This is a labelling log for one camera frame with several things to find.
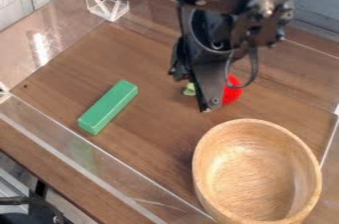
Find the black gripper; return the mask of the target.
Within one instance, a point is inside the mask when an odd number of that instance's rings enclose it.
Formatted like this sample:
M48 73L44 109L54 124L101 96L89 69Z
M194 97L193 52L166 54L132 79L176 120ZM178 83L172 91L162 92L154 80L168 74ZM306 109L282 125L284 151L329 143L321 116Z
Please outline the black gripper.
M173 46L168 74L176 81L194 84L198 109L222 106L224 87L246 87L257 75L256 48L236 48L230 42L233 17L209 11L177 7L180 38ZM245 83L229 83L232 64L249 57L250 76Z

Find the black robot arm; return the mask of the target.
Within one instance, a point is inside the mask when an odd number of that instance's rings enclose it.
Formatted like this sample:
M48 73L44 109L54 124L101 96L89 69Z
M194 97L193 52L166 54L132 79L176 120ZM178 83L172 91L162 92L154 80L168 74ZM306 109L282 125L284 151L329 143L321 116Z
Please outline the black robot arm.
M232 64L246 57L257 75L257 50L284 40L293 0L176 0L180 38L168 74L196 88L202 112L222 106Z

